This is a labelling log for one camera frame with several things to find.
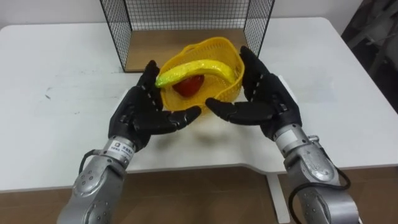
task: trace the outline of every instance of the white table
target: white table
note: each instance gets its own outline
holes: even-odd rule
[[[260,59],[283,75],[304,130],[320,136],[338,167],[398,164],[398,116],[326,19],[272,19]],[[106,24],[1,30],[0,191],[71,186],[84,153],[104,146],[114,106],[138,78],[122,72]],[[153,137],[127,171],[247,166],[267,174],[279,221],[287,222],[276,145],[258,127],[209,119],[202,123],[216,138],[203,136],[200,123]]]

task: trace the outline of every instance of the plastic basket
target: plastic basket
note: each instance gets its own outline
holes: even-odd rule
[[[230,84],[214,75],[205,75],[199,91],[192,97],[185,98],[174,91],[172,86],[163,88],[160,92],[163,104],[170,111],[185,110],[191,106],[200,106],[202,113],[208,109],[205,101],[209,97],[224,102],[232,102],[238,97],[244,72],[244,64],[234,45],[224,37],[213,37],[199,44],[186,46],[178,55],[171,58],[160,69],[160,75],[178,65],[194,60],[211,59],[225,63],[234,70],[236,81]]]

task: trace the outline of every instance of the robotic arm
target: robotic arm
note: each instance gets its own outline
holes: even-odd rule
[[[248,102],[224,103],[209,98],[207,107],[220,118],[235,124],[259,125],[263,134],[275,141],[283,157],[290,183],[289,210],[297,194],[308,224],[357,224],[358,209],[345,191],[350,181],[337,169],[319,143],[307,136],[299,107],[277,76],[246,47],[241,48],[245,64],[243,88]],[[341,186],[339,174],[346,185]]]
[[[134,153],[147,145],[151,135],[182,129],[200,115],[198,106],[174,113],[162,111],[160,90],[155,87],[158,73],[156,63],[149,62],[137,85],[126,93],[113,114],[105,147],[84,156],[58,224],[110,223]],[[93,158],[83,169],[88,156]]]

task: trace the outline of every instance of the banana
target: banana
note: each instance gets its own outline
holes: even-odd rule
[[[195,75],[216,75],[230,84],[236,81],[234,70],[223,62],[216,60],[196,60],[176,66],[160,74],[156,79],[155,85],[157,88],[163,88]]]

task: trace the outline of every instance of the black wire grid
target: black wire grid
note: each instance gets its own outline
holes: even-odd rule
[[[275,0],[100,0],[125,68],[135,30],[243,29],[259,55]]]

